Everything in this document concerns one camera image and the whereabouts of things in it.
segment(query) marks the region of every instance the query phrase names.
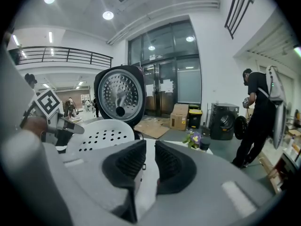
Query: metal railing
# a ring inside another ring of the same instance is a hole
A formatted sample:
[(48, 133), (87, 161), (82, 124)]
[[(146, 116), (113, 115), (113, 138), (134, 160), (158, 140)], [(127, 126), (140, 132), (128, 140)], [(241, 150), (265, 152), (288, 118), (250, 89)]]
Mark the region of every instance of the metal railing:
[(225, 23), (225, 28), (228, 29), (232, 39), (234, 39), (233, 35), (234, 35), (236, 29), (238, 28), (241, 20), (243, 19), (250, 3), (253, 4), (254, 0), (232, 0), (230, 11), (229, 11), (226, 23)]
[(41, 62), (72, 62), (111, 68), (113, 59), (113, 57), (87, 50), (56, 46), (16, 48), (9, 52), (16, 65)]

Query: black shirt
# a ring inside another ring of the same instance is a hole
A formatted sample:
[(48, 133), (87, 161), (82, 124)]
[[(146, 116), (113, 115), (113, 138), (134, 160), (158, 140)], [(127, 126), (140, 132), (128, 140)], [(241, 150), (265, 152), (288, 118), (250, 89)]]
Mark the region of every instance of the black shirt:
[(266, 74), (260, 72), (252, 72), (248, 78), (248, 95), (256, 93), (255, 107), (253, 114), (274, 112), (275, 105), (261, 92), (258, 88), (263, 89), (269, 94)]

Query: glove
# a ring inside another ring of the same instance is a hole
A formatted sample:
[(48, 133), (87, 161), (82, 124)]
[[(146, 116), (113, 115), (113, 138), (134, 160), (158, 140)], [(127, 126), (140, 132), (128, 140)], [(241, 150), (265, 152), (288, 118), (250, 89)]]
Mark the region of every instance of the glove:
[(249, 108), (249, 107), (247, 106), (248, 102), (249, 102), (249, 97), (245, 98), (245, 100), (243, 101), (243, 107), (244, 107), (245, 109)]

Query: white plastic basket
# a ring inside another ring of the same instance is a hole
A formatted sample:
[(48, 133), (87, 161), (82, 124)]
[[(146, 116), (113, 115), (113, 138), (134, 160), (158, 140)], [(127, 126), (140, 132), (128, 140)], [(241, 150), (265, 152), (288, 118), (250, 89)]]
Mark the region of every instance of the white plastic basket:
[(123, 121), (99, 120), (84, 128), (84, 134), (74, 134), (71, 137), (66, 153), (83, 153), (135, 139), (132, 128)]

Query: black rubber gripper pad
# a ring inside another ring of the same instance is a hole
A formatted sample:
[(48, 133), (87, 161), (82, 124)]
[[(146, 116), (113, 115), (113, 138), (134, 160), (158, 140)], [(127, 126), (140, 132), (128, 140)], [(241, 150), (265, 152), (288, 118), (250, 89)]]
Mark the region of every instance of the black rubber gripper pad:
[(155, 149), (155, 161), (160, 174), (157, 195), (182, 191), (193, 181), (197, 173), (194, 161), (162, 141), (156, 141)]
[(134, 179), (145, 162), (146, 141), (137, 141), (103, 161), (103, 173), (115, 187), (134, 191)]

